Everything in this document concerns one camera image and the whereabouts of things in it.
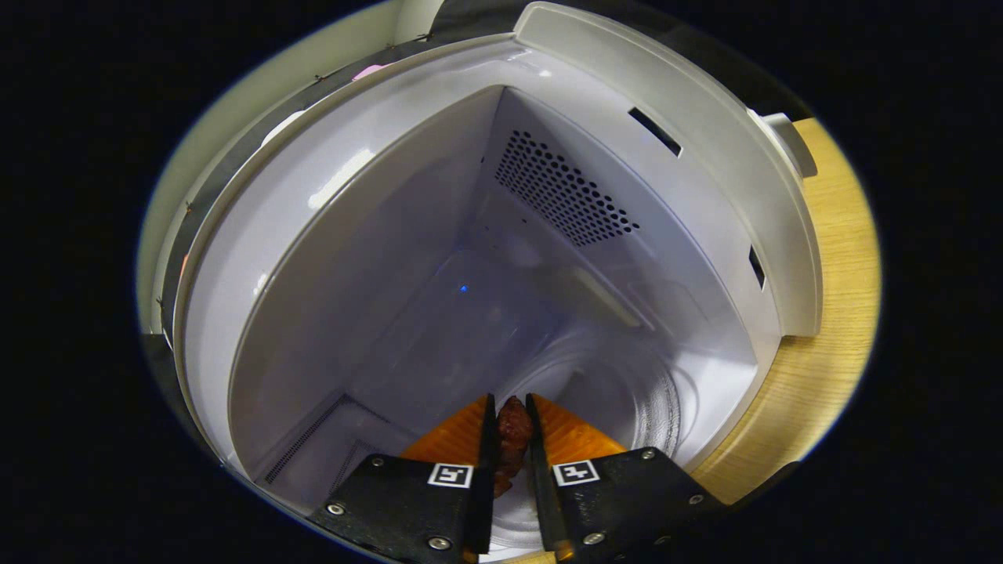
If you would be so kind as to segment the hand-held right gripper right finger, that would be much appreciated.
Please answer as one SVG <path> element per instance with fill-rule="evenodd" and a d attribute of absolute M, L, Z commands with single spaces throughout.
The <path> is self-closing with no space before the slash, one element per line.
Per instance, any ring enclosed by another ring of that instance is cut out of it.
<path fill-rule="evenodd" d="M 559 406 L 527 394 L 542 548 L 558 563 L 656 563 L 671 541 L 725 515 L 725 504 L 654 446 L 560 461 Z"/>

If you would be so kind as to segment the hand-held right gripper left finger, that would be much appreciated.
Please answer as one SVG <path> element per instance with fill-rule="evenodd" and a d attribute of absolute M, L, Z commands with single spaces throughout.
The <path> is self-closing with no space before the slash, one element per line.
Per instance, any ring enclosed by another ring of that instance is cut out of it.
<path fill-rule="evenodd" d="M 472 464 L 370 454 L 310 525 L 379 564 L 479 564 L 490 551 L 497 411 L 490 393 L 470 407 Z"/>

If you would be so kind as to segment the red meat strip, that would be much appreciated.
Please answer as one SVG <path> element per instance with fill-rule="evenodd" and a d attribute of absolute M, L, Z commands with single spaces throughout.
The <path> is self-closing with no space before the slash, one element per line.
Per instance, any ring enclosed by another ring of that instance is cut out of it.
<path fill-rule="evenodd" d="M 494 470 L 494 499 L 512 489 L 512 481 L 522 471 L 524 456 L 534 426 L 529 411 L 517 396 L 510 396 L 497 416 L 499 447 Z"/>

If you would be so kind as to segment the white microwave oven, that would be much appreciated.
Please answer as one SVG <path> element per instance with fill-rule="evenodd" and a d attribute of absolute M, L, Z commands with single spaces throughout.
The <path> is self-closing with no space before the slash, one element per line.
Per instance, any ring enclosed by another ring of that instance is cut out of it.
<path fill-rule="evenodd" d="M 630 332 L 677 350 L 667 456 L 712 493 L 697 466 L 782 340 L 823 321 L 818 167 L 793 122 L 552 2 L 354 74 L 252 142 L 178 257 L 182 416 L 318 532 L 309 516 L 362 458 L 472 464 L 470 406 L 490 393 L 498 416 L 506 367 L 566 330 Z M 528 447 L 479 564 L 536 553 L 552 557 Z"/>

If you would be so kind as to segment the glass turntable plate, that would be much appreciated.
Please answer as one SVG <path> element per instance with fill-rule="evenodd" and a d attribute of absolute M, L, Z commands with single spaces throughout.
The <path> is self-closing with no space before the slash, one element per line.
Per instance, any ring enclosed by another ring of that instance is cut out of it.
<path fill-rule="evenodd" d="M 501 371 L 498 403 L 540 394 L 595 426 L 627 450 L 659 447 L 674 457 L 683 436 L 673 347 L 652 336 L 566 330 Z"/>

